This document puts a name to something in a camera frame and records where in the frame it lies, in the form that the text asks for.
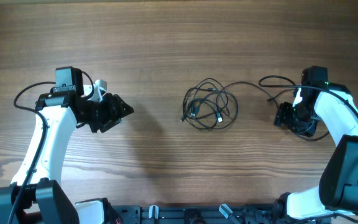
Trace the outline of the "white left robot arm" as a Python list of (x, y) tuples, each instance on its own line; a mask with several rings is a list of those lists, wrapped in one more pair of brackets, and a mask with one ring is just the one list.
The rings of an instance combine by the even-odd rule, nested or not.
[(78, 124), (105, 132), (133, 113), (118, 95), (86, 100), (75, 91), (40, 96), (37, 124), (10, 186), (0, 188), (0, 223), (106, 223), (117, 214), (105, 198), (72, 204), (60, 186), (68, 142)]

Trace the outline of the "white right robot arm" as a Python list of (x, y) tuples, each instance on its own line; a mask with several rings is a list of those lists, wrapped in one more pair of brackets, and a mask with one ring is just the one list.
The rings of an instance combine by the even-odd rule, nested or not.
[(318, 117), (336, 148), (318, 186), (282, 195), (273, 205), (272, 216), (297, 223), (336, 217), (358, 223), (358, 109), (351, 93), (344, 85), (329, 82), (294, 89), (294, 102), (280, 107), (275, 124), (304, 135)]

